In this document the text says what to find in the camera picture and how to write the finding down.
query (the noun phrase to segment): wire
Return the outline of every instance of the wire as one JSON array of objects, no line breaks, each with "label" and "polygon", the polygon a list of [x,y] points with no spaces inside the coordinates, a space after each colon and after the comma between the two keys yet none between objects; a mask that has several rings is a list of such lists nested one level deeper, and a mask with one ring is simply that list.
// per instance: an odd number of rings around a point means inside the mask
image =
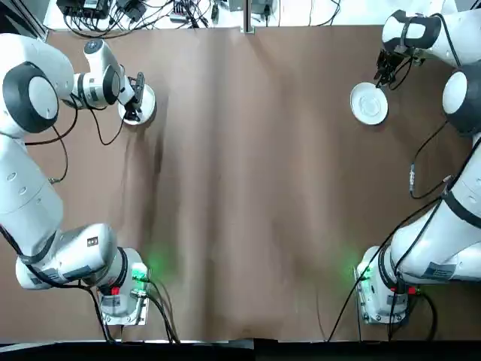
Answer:
[{"label": "wire", "polygon": [[153,282],[152,280],[149,280],[149,283],[153,285],[153,287],[156,289],[156,292],[159,294],[159,299],[160,299],[162,305],[165,308],[167,308],[167,312],[168,312],[168,316],[169,316],[169,321],[171,323],[173,335],[175,337],[179,338],[179,335],[177,333],[177,328],[176,328],[175,322],[174,322],[174,309],[172,308],[172,301],[171,301],[171,297],[168,294],[167,288],[165,287],[165,285],[162,282],[160,283],[162,285],[162,289],[165,292],[165,295],[167,296],[168,305],[165,304],[165,300],[162,298],[162,294],[160,293],[159,288],[157,287],[156,283]]},{"label": "wire", "polygon": [[[398,260],[398,262],[396,263],[396,265],[394,267],[394,275],[397,279],[399,279],[399,277],[400,277],[400,275],[398,273],[399,265],[406,259],[406,257],[409,255],[409,253],[413,250],[413,248],[418,243],[419,239],[421,239],[425,230],[428,228],[429,223],[431,223],[431,221],[434,218],[434,215],[436,214],[437,210],[441,206],[442,198],[437,197],[434,200],[434,202],[437,202],[437,204],[434,207],[431,214],[429,215],[428,220],[426,220],[426,223],[424,223],[424,225],[422,226],[422,228],[419,231],[418,235],[416,236],[416,239],[414,240],[414,242],[407,248],[406,252],[404,252],[404,254],[401,256],[401,258]],[[395,307],[395,303],[396,303],[396,296],[397,296],[397,292],[398,292],[399,282],[396,282],[396,284],[397,285],[396,285],[396,288],[394,290],[394,296],[393,296],[392,304],[391,304],[391,312],[389,313],[388,341],[391,341],[391,338],[392,338],[392,318],[393,318],[393,314],[394,314],[394,307]]]},{"label": "wire", "polygon": [[95,112],[93,111],[93,109],[89,108],[90,110],[90,113],[92,113],[93,115],[93,119],[95,121],[95,124],[97,125],[97,133],[98,133],[98,138],[100,139],[100,142],[102,143],[102,145],[111,145],[116,139],[117,137],[120,135],[121,131],[122,131],[122,128],[123,128],[123,121],[124,119],[126,118],[126,114],[127,112],[124,114],[122,120],[120,121],[120,127],[119,127],[119,130],[117,131],[117,133],[115,134],[115,136],[110,140],[108,141],[107,143],[104,141],[104,139],[102,139],[102,135],[100,133],[100,125],[98,124],[98,120],[97,120],[97,116],[95,115]]},{"label": "wire", "polygon": [[151,295],[147,295],[147,298],[148,298],[150,301],[152,301],[152,303],[157,307],[157,309],[159,310],[160,314],[162,315],[162,318],[163,318],[164,324],[165,324],[165,332],[167,333],[167,337],[168,337],[169,342],[174,341],[176,344],[179,344],[179,343],[180,343],[180,340],[179,340],[179,338],[174,334],[174,332],[172,331],[171,325],[169,324],[168,319],[167,319],[167,316],[165,315],[165,311],[164,311],[163,306],[159,303],[159,301],[157,301],[157,300],[155,299],[155,297],[153,297],[153,296],[151,296]]},{"label": "wire", "polygon": [[136,31],[136,30],[139,30],[139,29],[144,29],[144,28],[147,28],[148,26],[154,26],[154,24],[159,21],[161,18],[165,17],[165,15],[159,15],[157,16],[157,18],[155,18],[153,21],[151,22],[148,22],[148,23],[145,23],[145,20],[157,15],[160,11],[162,11],[167,5],[171,4],[173,2],[173,0],[167,0],[166,3],[164,3],[163,5],[160,5],[160,6],[150,6],[151,8],[158,8],[157,11],[155,11],[153,14],[149,15],[148,17],[142,17],[139,19],[139,21],[137,21],[137,25],[133,28],[133,29],[130,29],[128,30],[127,32],[121,32],[120,34],[117,34],[117,35],[110,35],[108,36],[108,34],[114,30],[114,28],[116,26],[119,26],[120,28],[123,28],[119,23],[120,23],[120,20],[125,16],[125,14],[119,9],[117,8],[114,13],[113,13],[113,16],[110,15],[110,20],[111,20],[111,24],[105,29],[105,30],[100,30],[100,29],[95,29],[96,32],[100,32],[100,34],[97,34],[97,35],[91,35],[91,34],[86,34],[86,33],[83,33],[81,32],[81,29],[80,29],[80,24],[76,22],[76,20],[78,20],[78,17],[76,16],[70,16],[71,18],[71,21],[74,22],[74,24],[78,27],[79,31],[75,30],[72,28],[71,25],[68,24],[68,21],[67,21],[67,17],[64,15],[64,22],[65,22],[65,25],[76,35],[80,36],[81,38],[88,38],[88,39],[98,39],[98,38],[102,38],[102,39],[113,39],[113,38],[120,38],[122,36],[126,36],[126,35],[129,35],[131,34],[132,32]]},{"label": "wire", "polygon": [[355,292],[355,309],[357,311],[358,316],[358,337],[359,342],[362,342],[362,335],[361,335],[361,315],[359,314],[359,292],[356,290]]},{"label": "wire", "polygon": [[339,325],[339,322],[340,322],[340,319],[344,313],[344,310],[346,309],[346,306],[347,306],[347,303],[349,302],[351,296],[352,296],[352,293],[354,292],[354,290],[356,289],[356,287],[358,286],[359,282],[362,280],[362,278],[364,277],[366,271],[368,270],[369,268],[369,265],[374,261],[374,259],[376,258],[376,256],[379,254],[379,252],[383,249],[383,247],[389,242],[389,240],[391,239],[391,237],[396,233],[396,231],[398,231],[398,229],[400,229],[408,220],[410,220],[411,218],[415,217],[417,214],[423,212],[426,208],[429,208],[431,207],[435,202],[437,201],[437,199],[433,200],[433,201],[430,201],[428,204],[426,205],[423,205],[421,208],[418,208],[417,211],[414,211],[413,213],[411,213],[409,216],[407,216],[406,218],[404,218],[392,231],[391,233],[389,233],[389,235],[386,237],[386,239],[384,240],[384,242],[380,245],[380,247],[376,250],[376,252],[374,253],[374,255],[371,257],[371,259],[369,260],[369,263],[366,265],[365,269],[361,272],[361,274],[359,275],[358,279],[355,280],[355,283],[354,283],[354,286],[352,286],[350,292],[349,292],[349,295],[347,296],[346,298],[346,301],[344,302],[343,304],[343,307],[341,308],[340,310],[340,313],[339,313],[339,316],[337,316],[337,320],[336,320],[336,323],[334,324],[334,327],[331,331],[331,334],[329,335],[328,337],[328,342],[330,342],[330,340],[332,340],[332,337],[334,336],[334,333],[336,332],[336,328],[337,326]]},{"label": "wire", "polygon": [[410,169],[410,179],[409,179],[409,194],[411,196],[412,199],[423,199],[423,198],[426,198],[428,197],[429,195],[431,195],[432,193],[434,193],[438,188],[440,188],[441,186],[443,186],[449,179],[450,177],[445,177],[441,182],[439,182],[438,184],[436,184],[434,187],[432,187],[428,192],[422,194],[421,196],[416,196],[414,194],[414,189],[415,189],[415,176],[416,176],[416,173],[415,173],[415,170],[416,170],[416,160],[417,160],[417,157],[418,155],[421,153],[421,151],[424,149],[424,147],[426,145],[428,145],[428,143],[434,139],[434,137],[436,137],[441,130],[444,129],[444,127],[446,126],[446,124],[448,123],[449,121],[446,120],[443,122],[443,124],[438,128],[436,129],[436,131],[428,138],[424,141],[424,143],[422,143],[421,147],[418,148],[418,150],[416,151],[416,155],[414,156],[414,159],[413,159],[413,162],[411,163],[411,169]]},{"label": "wire", "polygon": [[60,177],[60,178],[49,178],[49,181],[51,184],[57,184],[57,183],[60,183],[61,181],[63,181],[65,179],[65,177],[67,177],[67,172],[68,172],[68,153],[67,153],[67,148],[65,147],[65,143],[63,142],[63,139],[61,137],[61,135],[59,134],[59,131],[57,130],[57,128],[55,126],[52,126],[53,128],[53,131],[55,132],[55,134],[57,134],[57,137],[59,138],[60,140],[60,144],[62,145],[62,148],[63,148],[63,153],[65,154],[65,170],[63,171],[63,175]]},{"label": "wire", "polygon": [[469,8],[469,10],[474,10],[474,8],[477,8],[479,6],[479,0],[476,0],[474,2],[474,4],[471,5],[471,7]]},{"label": "wire", "polygon": [[313,2],[314,0],[310,0],[309,24],[307,24],[307,26],[310,26],[311,20],[313,18]]},{"label": "wire", "polygon": [[280,13],[281,13],[282,9],[280,7],[280,0],[279,0],[279,23],[277,24],[277,27],[279,28],[280,27]]},{"label": "wire", "polygon": [[458,68],[460,68],[461,62],[459,61],[458,54],[456,53],[454,45],[452,45],[451,35],[449,35],[448,25],[446,24],[444,16],[442,14],[439,14],[439,13],[432,14],[431,16],[432,17],[439,17],[441,19],[441,22],[443,23],[443,27],[444,27],[444,32],[446,33],[446,38],[447,38],[449,47],[451,48],[452,56],[454,57],[454,60],[456,61],[456,65],[458,66]]},{"label": "wire", "polygon": [[73,129],[73,128],[75,127],[75,125],[77,124],[78,107],[77,107],[77,104],[75,103],[75,100],[74,100],[74,98],[72,97],[72,95],[70,95],[70,98],[72,99],[73,104],[74,104],[74,107],[75,107],[74,121],[72,122],[72,125],[70,126],[70,128],[68,128],[65,133],[63,133],[62,135],[58,136],[57,138],[50,139],[50,140],[48,140],[48,141],[30,141],[30,142],[26,142],[25,145],[26,145],[27,147],[28,147],[28,146],[31,146],[31,145],[42,145],[42,144],[55,143],[56,141],[59,141],[59,140],[65,138],[65,137],[72,131],[72,129]]},{"label": "wire", "polygon": [[334,0],[331,0],[332,3],[336,4],[336,10],[334,10],[334,13],[332,14],[332,17],[329,18],[329,20],[325,21],[324,23],[320,23],[319,25],[316,25],[316,26],[323,26],[325,24],[328,24],[331,26],[332,23],[334,22],[334,18],[337,16],[337,14],[339,14],[339,11],[340,11],[340,0],[337,0],[337,2],[335,2]]},{"label": "wire", "polygon": [[437,331],[437,310],[436,310],[436,306],[434,305],[434,302],[431,299],[431,297],[429,297],[427,294],[420,293],[419,296],[422,297],[423,299],[425,299],[428,302],[429,307],[431,308],[431,313],[432,313],[431,328],[429,329],[429,333],[428,333],[428,337],[426,338],[426,341],[433,341],[434,337],[436,335],[436,331]]},{"label": "wire", "polygon": [[394,73],[394,76],[397,75],[397,73],[402,69],[404,68],[407,64],[409,64],[409,67],[407,68],[406,70],[406,74],[404,74],[403,78],[394,86],[394,87],[391,87],[391,84],[389,84],[389,90],[396,90],[398,87],[401,86],[401,84],[406,80],[407,78],[407,75],[409,74],[409,72],[411,71],[411,67],[413,66],[413,60],[414,58],[411,56],[407,61],[404,62],[404,64],[402,64],[398,70],[396,70],[396,72]]}]

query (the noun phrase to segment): brown table surface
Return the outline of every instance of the brown table surface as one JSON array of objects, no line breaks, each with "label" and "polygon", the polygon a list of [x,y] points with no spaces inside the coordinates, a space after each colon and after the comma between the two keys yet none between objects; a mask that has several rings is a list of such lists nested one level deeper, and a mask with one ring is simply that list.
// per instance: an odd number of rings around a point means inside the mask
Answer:
[{"label": "brown table surface", "polygon": [[[49,43],[76,71],[89,70],[84,40],[55,33]],[[414,68],[387,92],[386,121],[368,127],[351,114],[349,94],[372,81],[380,27],[162,30],[108,43],[130,75],[145,73],[159,110],[148,128],[126,126],[109,147],[80,112],[65,140],[68,176],[56,186],[63,228],[107,222],[119,245],[138,249],[169,289],[182,339],[324,339],[352,267],[421,205],[408,196],[409,166],[444,120],[451,69],[435,60]],[[72,116],[61,107],[61,131]],[[98,119],[110,139],[116,107]],[[455,172],[469,146],[445,129],[419,158],[418,189]],[[62,173],[60,144],[29,151],[45,174]],[[0,340],[101,338],[87,294],[23,290],[15,259],[0,243]],[[427,288],[437,338],[481,337],[479,286]],[[355,316],[352,300],[334,338],[357,339]],[[398,337],[424,338],[430,322],[422,302]],[[362,334],[385,339],[386,328],[363,326]],[[156,309],[123,338],[165,338]]]}]

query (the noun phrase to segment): metal mount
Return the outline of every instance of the metal mount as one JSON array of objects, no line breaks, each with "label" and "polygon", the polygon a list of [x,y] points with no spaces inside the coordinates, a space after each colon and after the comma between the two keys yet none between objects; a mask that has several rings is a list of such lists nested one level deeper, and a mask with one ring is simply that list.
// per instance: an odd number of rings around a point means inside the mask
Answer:
[{"label": "metal mount", "polygon": [[[354,268],[354,280],[357,281],[359,277],[357,267]],[[389,315],[381,315],[375,312],[374,295],[371,294],[372,284],[369,280],[361,281],[356,286],[357,296],[359,297],[359,312],[362,320],[366,324],[387,324],[389,323]],[[400,323],[405,317],[406,312],[393,314],[392,323]]]},{"label": "metal mount", "polygon": [[240,32],[244,34],[255,34],[256,31],[252,25],[253,3],[252,0],[244,0],[244,21],[240,27]]},{"label": "metal mount", "polygon": [[149,311],[149,299],[138,299],[134,312],[124,317],[112,317],[102,312],[102,318],[108,326],[143,326],[147,323],[147,314]]}]

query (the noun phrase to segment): metal bracket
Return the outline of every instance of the metal bracket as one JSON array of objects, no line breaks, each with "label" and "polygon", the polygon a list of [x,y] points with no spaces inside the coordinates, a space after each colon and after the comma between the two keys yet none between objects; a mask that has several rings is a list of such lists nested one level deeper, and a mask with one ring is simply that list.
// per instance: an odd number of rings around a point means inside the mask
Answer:
[{"label": "metal bracket", "polygon": [[252,0],[244,0],[244,21],[240,27],[240,32],[244,34],[255,34],[254,26],[252,25],[253,3]]}]

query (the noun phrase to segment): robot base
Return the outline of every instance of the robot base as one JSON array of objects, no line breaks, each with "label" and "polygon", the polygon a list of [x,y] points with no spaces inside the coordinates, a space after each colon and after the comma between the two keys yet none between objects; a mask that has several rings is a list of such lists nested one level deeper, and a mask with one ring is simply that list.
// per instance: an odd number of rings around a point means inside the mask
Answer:
[{"label": "robot base", "polygon": [[[369,265],[374,253],[379,247],[369,248],[362,262],[354,268],[354,279],[358,277]],[[394,293],[388,289],[381,280],[378,270],[378,256],[369,265],[364,274],[364,280],[358,283],[356,292],[359,297],[359,307],[362,319],[367,324],[389,323]],[[397,295],[392,323],[400,323],[406,317],[407,295]]]},{"label": "robot base", "polygon": [[141,256],[131,248],[123,249],[128,262],[126,277],[118,292],[112,296],[100,294],[100,309],[105,323],[112,325],[145,325],[149,308],[148,298],[137,298],[132,295],[133,290],[141,290],[148,293],[149,287],[145,282],[136,281],[134,274],[138,269],[147,276],[147,267],[142,263]]},{"label": "robot base", "polygon": [[[134,120],[126,120],[124,122],[130,126],[139,126],[141,124],[151,121],[156,116],[157,103],[156,94],[153,92],[152,88],[147,84],[144,85],[144,96],[142,98],[141,108],[137,111],[137,116],[140,121],[135,122]],[[126,109],[123,105],[119,103],[119,115],[123,119],[126,113]]]}]

